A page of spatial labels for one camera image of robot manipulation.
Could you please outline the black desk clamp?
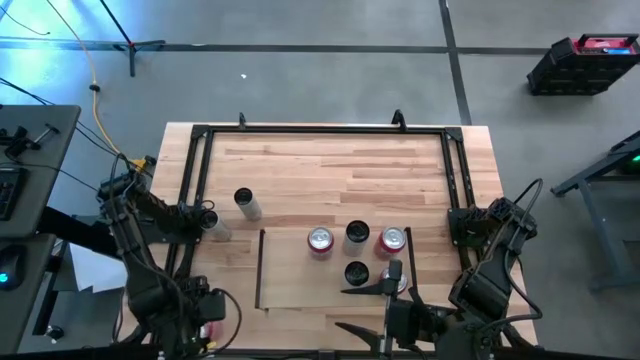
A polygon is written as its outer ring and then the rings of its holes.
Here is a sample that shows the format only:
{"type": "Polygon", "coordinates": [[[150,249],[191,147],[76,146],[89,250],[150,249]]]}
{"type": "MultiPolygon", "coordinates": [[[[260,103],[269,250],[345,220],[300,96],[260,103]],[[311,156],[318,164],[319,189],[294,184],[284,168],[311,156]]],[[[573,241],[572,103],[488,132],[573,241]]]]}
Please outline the black desk clamp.
{"type": "Polygon", "coordinates": [[[5,146],[4,155],[10,160],[17,161],[27,149],[39,150],[41,143],[50,134],[59,134],[60,130],[46,123],[46,130],[35,140],[28,137],[26,128],[19,126],[16,132],[9,136],[5,128],[0,128],[0,146],[5,146]]]}

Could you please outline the black toolbox with red top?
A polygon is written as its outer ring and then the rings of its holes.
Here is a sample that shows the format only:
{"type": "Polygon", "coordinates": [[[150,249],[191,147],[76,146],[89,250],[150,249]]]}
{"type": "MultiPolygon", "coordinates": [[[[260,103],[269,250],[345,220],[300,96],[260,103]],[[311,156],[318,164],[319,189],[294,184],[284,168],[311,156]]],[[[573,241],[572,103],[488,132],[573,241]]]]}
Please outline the black toolbox with red top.
{"type": "Polygon", "coordinates": [[[527,75],[534,96],[595,96],[640,64],[638,33],[583,34],[554,43],[527,75]]]}

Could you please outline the black keyboard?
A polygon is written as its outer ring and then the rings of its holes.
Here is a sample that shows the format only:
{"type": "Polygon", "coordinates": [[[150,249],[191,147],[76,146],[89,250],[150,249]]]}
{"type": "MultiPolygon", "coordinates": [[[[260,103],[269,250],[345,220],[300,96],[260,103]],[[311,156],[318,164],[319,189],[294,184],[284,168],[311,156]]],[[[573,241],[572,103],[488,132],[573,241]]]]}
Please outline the black keyboard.
{"type": "Polygon", "coordinates": [[[25,168],[0,168],[0,221],[11,218],[27,176],[25,168]]]}

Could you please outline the black computer mouse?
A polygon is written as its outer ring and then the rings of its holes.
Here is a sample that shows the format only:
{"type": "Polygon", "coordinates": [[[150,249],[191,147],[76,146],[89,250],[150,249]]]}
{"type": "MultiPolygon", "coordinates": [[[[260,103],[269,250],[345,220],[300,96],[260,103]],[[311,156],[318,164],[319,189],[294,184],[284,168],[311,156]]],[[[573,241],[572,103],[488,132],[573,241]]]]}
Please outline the black computer mouse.
{"type": "Polygon", "coordinates": [[[0,250],[0,290],[18,288],[25,277],[26,247],[12,244],[0,250]]]}

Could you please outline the grey side desk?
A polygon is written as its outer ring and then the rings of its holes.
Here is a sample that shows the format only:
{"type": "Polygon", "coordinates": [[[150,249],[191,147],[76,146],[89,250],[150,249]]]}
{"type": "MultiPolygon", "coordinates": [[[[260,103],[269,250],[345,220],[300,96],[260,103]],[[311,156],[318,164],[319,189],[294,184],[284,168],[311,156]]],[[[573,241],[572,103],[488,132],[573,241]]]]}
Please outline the grey side desk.
{"type": "Polygon", "coordinates": [[[11,218],[0,221],[0,238],[24,238],[36,232],[80,113],[81,108],[77,105],[0,106],[0,128],[5,128],[9,136],[19,126],[27,129],[32,140],[46,130],[46,123],[60,130],[59,134],[48,135],[39,150],[25,150],[17,161],[7,158],[5,146],[0,146],[0,168],[25,168],[28,171],[11,218]]]}
{"type": "Polygon", "coordinates": [[[12,244],[26,247],[22,284],[14,290],[0,290],[0,355],[15,353],[19,347],[55,241],[55,235],[40,233],[30,239],[0,242],[0,250],[12,244]]]}

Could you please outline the white paper sheet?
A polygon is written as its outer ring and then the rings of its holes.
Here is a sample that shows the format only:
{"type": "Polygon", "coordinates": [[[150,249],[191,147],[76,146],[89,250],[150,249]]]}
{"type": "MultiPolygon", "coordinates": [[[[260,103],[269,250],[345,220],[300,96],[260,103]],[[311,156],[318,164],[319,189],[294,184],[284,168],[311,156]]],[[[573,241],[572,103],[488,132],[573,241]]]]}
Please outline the white paper sheet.
{"type": "Polygon", "coordinates": [[[73,239],[78,240],[70,244],[78,289],[99,293],[124,287],[127,272],[109,228],[93,218],[89,222],[80,218],[72,229],[73,239]]]}

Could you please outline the black aluminium table frame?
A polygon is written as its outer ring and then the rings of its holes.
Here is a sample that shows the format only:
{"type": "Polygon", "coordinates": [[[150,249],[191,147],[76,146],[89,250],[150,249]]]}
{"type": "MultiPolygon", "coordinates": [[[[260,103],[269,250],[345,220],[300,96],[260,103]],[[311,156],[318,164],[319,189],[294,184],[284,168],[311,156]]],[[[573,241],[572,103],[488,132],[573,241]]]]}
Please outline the black aluminium table frame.
{"type": "Polygon", "coordinates": [[[349,295],[348,259],[335,247],[311,256],[306,237],[326,227],[342,243],[362,220],[373,235],[409,230],[400,253],[423,299],[446,305],[461,271],[447,215],[474,202],[459,128],[224,125],[166,127],[153,190],[170,203],[210,200],[231,229],[228,242],[204,236],[192,270],[231,295],[223,338],[234,351],[360,350],[335,322],[377,328],[381,296],[349,295]],[[234,201],[249,188],[262,210],[248,220],[234,201]]]}

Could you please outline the grey metal table stand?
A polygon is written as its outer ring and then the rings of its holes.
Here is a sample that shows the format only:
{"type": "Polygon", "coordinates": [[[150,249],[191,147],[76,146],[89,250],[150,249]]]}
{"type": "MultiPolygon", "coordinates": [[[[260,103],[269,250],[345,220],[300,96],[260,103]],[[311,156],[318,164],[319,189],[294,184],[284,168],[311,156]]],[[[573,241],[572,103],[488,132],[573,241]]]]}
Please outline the grey metal table stand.
{"type": "Polygon", "coordinates": [[[609,176],[609,173],[625,163],[640,166],[640,130],[612,146],[596,163],[550,189],[555,197],[563,197],[572,190],[578,190],[582,196],[604,259],[610,268],[608,275],[591,281],[589,288],[594,292],[640,285],[640,267],[632,263],[626,246],[626,243],[631,243],[631,240],[626,242],[612,237],[607,219],[598,210],[592,191],[592,184],[597,182],[640,181],[640,174],[609,176]]]}

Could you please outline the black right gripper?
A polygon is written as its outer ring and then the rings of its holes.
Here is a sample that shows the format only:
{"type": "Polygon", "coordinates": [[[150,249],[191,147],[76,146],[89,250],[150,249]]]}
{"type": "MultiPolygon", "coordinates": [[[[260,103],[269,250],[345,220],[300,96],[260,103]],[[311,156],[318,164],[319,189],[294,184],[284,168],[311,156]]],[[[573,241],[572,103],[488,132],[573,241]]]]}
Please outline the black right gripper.
{"type": "Polygon", "coordinates": [[[420,341],[433,343],[444,329],[444,319],[453,309],[426,304],[415,288],[409,289],[410,300],[398,297],[398,284],[402,276],[402,262],[392,259],[387,267],[387,277],[374,285],[344,289],[351,295],[386,295],[384,329],[377,332],[357,325],[335,322],[334,325],[364,341],[372,353],[391,352],[393,342],[399,348],[415,350],[420,341]]]}

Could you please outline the black tripod stand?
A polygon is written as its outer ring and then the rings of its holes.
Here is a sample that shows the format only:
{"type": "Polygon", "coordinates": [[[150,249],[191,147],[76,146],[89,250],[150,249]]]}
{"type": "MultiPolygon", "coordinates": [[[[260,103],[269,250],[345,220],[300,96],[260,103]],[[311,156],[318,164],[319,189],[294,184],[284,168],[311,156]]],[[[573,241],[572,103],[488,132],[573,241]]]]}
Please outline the black tripod stand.
{"type": "Polygon", "coordinates": [[[113,12],[111,11],[110,7],[107,5],[106,1],[105,0],[99,0],[99,2],[101,4],[101,6],[103,7],[103,9],[108,14],[108,16],[111,19],[111,21],[116,26],[118,32],[121,34],[121,36],[124,39],[124,44],[123,45],[115,44],[114,48],[116,50],[123,51],[123,52],[127,53],[128,59],[129,59],[129,73],[130,73],[131,77],[134,77],[136,75],[135,58],[136,58],[137,52],[139,50],[141,50],[143,47],[151,46],[151,47],[161,48],[164,45],[166,45],[166,41],[165,40],[150,40],[150,41],[143,41],[143,42],[134,42],[134,41],[132,41],[130,39],[130,37],[128,36],[128,34],[126,33],[125,29],[122,27],[120,22],[117,20],[117,18],[115,17],[113,12]]]}

